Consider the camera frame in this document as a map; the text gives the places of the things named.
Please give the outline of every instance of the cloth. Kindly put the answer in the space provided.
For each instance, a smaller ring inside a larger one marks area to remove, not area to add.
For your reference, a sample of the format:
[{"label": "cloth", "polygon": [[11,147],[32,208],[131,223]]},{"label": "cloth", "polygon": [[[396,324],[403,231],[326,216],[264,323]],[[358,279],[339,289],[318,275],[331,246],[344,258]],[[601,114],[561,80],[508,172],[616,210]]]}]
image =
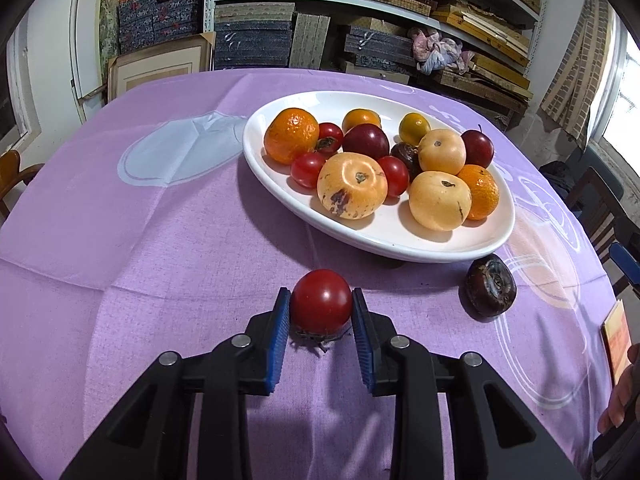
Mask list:
[{"label": "cloth", "polygon": [[607,55],[608,0],[584,0],[562,63],[540,107],[584,150],[586,126]]},{"label": "cloth", "polygon": [[416,68],[424,75],[434,70],[450,68],[463,74],[469,69],[472,52],[462,52],[462,43],[452,38],[442,38],[435,28],[410,28],[407,36],[413,40]]},{"label": "cloth", "polygon": [[[162,136],[172,121],[206,116],[235,128],[271,100],[311,90],[397,100],[457,131],[481,125],[516,206],[513,235],[497,251],[518,285],[510,310],[486,323],[466,313],[469,262],[392,268],[297,218],[242,156],[208,168],[216,127]],[[43,478],[57,479],[160,353],[210,351],[272,308],[280,286],[323,267],[363,288],[373,312],[429,350],[480,352],[571,460],[586,464],[610,393],[600,325],[614,296],[580,225],[516,147],[465,105],[314,70],[140,85],[53,155],[0,229],[0,404],[9,430]],[[254,478],[386,480],[393,420],[394,399],[373,399],[362,384],[351,334],[326,354],[289,346],[275,393],[248,400]],[[444,449],[452,479],[447,431]]]}]

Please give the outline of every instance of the chair back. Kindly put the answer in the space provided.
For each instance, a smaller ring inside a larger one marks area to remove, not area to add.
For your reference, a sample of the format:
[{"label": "chair back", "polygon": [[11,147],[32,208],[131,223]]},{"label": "chair back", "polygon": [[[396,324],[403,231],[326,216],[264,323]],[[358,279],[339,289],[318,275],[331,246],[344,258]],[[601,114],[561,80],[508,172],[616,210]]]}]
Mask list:
[{"label": "chair back", "polygon": [[616,219],[628,218],[609,186],[593,168],[587,168],[564,203],[569,209],[582,206],[578,221],[600,261],[606,262],[609,259],[609,246],[616,240]]}]

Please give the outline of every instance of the plum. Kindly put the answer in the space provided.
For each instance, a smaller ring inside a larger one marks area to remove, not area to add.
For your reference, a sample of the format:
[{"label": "plum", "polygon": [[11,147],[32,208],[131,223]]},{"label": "plum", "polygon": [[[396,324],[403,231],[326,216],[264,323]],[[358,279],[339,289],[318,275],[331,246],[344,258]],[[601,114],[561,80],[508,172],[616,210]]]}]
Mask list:
[{"label": "plum", "polygon": [[475,260],[465,278],[465,292],[483,317],[500,316],[516,299],[516,283],[504,261],[496,254]]}]

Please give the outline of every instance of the white oval plate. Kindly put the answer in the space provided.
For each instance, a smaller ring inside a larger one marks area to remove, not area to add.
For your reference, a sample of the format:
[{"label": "white oval plate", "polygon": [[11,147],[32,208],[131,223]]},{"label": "white oval plate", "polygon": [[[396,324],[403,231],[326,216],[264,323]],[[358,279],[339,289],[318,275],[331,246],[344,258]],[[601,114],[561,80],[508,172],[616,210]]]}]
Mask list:
[{"label": "white oval plate", "polygon": [[329,213],[314,190],[296,184],[289,176],[289,167],[278,164],[266,155],[263,139],[271,121],[284,108],[303,108],[319,123],[342,124],[349,110],[368,108],[382,119],[382,129],[393,146],[399,141],[398,125],[410,112],[427,117],[432,128],[449,128],[442,121],[407,105],[382,97],[356,92],[304,92],[264,105],[247,121],[242,137],[244,156],[255,176],[269,192],[290,211],[323,233],[351,246],[371,253],[408,262],[460,262],[474,260],[493,253],[513,230],[515,208],[511,192],[493,165],[489,171],[500,189],[500,202],[484,222],[467,221],[451,232],[425,229],[409,210],[409,197],[387,201],[372,215],[360,220],[343,220]]}]

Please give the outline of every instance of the red tomato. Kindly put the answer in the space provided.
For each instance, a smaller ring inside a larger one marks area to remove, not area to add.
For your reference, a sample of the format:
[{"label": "red tomato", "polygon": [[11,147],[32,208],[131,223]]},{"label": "red tomato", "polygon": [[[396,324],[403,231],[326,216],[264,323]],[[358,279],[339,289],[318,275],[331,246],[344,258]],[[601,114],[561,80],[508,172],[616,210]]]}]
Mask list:
[{"label": "red tomato", "polygon": [[409,186],[409,170],[404,162],[392,155],[384,156],[378,159],[378,164],[385,172],[386,176],[386,195],[400,196]]},{"label": "red tomato", "polygon": [[326,159],[319,153],[304,153],[292,162],[291,177],[300,186],[315,189],[325,162]]},{"label": "red tomato", "polygon": [[293,288],[289,312],[297,329],[314,335],[334,335],[351,316],[349,284],[332,270],[312,270]]},{"label": "red tomato", "polygon": [[320,123],[319,126],[320,136],[316,144],[316,151],[323,155],[333,155],[342,146],[344,134],[337,124]]}]

